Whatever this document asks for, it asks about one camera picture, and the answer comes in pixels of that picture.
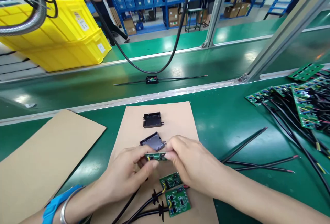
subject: yellow plastic crate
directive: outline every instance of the yellow plastic crate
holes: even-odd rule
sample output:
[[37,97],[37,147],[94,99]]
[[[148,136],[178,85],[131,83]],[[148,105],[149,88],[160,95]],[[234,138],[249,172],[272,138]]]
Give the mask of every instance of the yellow plastic crate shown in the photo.
[[[0,37],[0,42],[13,50],[56,43],[79,41],[92,35],[99,27],[89,12],[84,0],[56,0],[58,17],[46,18],[37,30],[20,36]],[[54,16],[54,5],[47,3],[49,16]],[[0,8],[0,25],[16,25],[24,22],[31,14],[32,7],[21,4]]]
[[78,42],[20,51],[48,72],[99,64],[111,50],[101,28]]

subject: hanging cable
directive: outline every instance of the hanging cable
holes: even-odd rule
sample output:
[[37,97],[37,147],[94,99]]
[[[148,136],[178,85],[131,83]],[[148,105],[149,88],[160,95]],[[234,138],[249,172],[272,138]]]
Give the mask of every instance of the hanging cable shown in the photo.
[[[102,22],[102,25],[104,26],[104,28],[105,28],[107,34],[108,34],[109,37],[111,37],[111,39],[114,41],[114,43],[116,44],[116,46],[118,47],[118,49],[120,50],[120,52],[122,53],[122,55],[125,57],[125,59],[126,59],[126,60],[127,60],[127,61],[128,61],[133,67],[135,67],[137,70],[140,70],[141,72],[143,72],[143,73],[147,73],[147,74],[158,74],[158,73],[164,71],[164,70],[168,67],[168,65],[171,63],[171,61],[172,61],[172,59],[173,59],[173,56],[174,56],[175,51],[176,51],[176,48],[177,48],[177,46],[178,46],[178,42],[179,42],[179,38],[180,38],[180,35],[181,35],[182,26],[183,26],[183,20],[184,20],[183,18],[181,18],[181,20],[180,20],[179,29],[178,29],[178,33],[177,33],[177,35],[176,35],[176,40],[175,40],[175,43],[174,43],[173,51],[172,51],[172,54],[171,54],[171,56],[170,56],[168,62],[166,63],[166,65],[165,65],[162,69],[160,69],[160,70],[158,70],[158,71],[155,71],[155,72],[149,72],[149,71],[146,71],[146,70],[143,70],[143,69],[139,68],[139,67],[136,66],[133,62],[130,61],[130,59],[126,56],[126,54],[124,53],[124,51],[122,50],[122,48],[119,46],[117,40],[116,40],[116,39],[114,38],[114,36],[112,35],[112,33],[111,33],[109,27],[107,26],[107,23],[105,22],[105,20],[104,20],[102,14],[100,13],[99,9],[97,8],[95,1],[94,1],[94,0],[90,0],[90,1],[92,2],[93,6],[94,6],[94,8],[95,8],[95,10],[96,10],[96,12],[98,13],[99,18],[100,18],[100,21]],[[185,1],[184,1],[184,5],[183,5],[183,13],[186,13],[186,12],[187,12],[187,5],[188,5],[188,0],[185,0]]]

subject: green workbench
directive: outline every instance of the green workbench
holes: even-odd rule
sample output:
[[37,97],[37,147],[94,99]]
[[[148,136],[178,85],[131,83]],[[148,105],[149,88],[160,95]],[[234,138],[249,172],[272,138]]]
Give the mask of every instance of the green workbench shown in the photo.
[[[235,155],[235,160],[263,164],[298,154],[296,159],[281,165],[295,174],[258,169],[243,174],[306,203],[330,216],[330,198],[316,172],[303,153],[274,124],[266,110],[254,107],[244,96],[271,85],[287,83],[287,78],[258,81],[226,88],[196,92],[138,105],[190,101],[199,140],[217,158],[223,158],[231,149],[263,127],[266,132]],[[80,115],[107,127],[106,131],[83,158],[60,192],[76,184],[89,184],[107,168],[109,157],[124,114],[125,106],[93,110]],[[35,120],[0,127],[0,161],[18,148],[49,119]],[[330,138],[317,134],[330,146]],[[326,168],[329,160],[303,141],[308,150]],[[218,200],[214,201],[220,223],[255,223],[256,221]]]

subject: silver bangle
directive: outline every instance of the silver bangle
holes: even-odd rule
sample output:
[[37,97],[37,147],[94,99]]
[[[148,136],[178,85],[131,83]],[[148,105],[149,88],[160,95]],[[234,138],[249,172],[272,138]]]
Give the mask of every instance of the silver bangle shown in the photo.
[[66,223],[66,220],[64,218],[64,212],[65,212],[65,208],[66,208],[66,205],[68,204],[68,202],[70,201],[70,199],[76,194],[78,193],[80,190],[82,190],[83,188],[85,188],[85,186],[82,186],[81,188],[79,189],[76,189],[74,192],[72,192],[72,194],[69,196],[69,198],[64,202],[64,205],[61,209],[61,213],[60,213],[60,216],[59,216],[59,220],[61,222],[61,224],[67,224]]

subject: white label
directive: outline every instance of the white label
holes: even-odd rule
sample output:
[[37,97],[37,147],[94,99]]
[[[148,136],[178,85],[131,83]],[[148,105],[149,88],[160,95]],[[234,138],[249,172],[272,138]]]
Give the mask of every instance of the white label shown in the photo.
[[102,54],[106,51],[102,43],[98,44],[97,47],[99,48]]
[[89,29],[88,25],[86,24],[85,20],[79,15],[78,12],[74,12],[76,16],[76,20],[83,31],[87,31]]

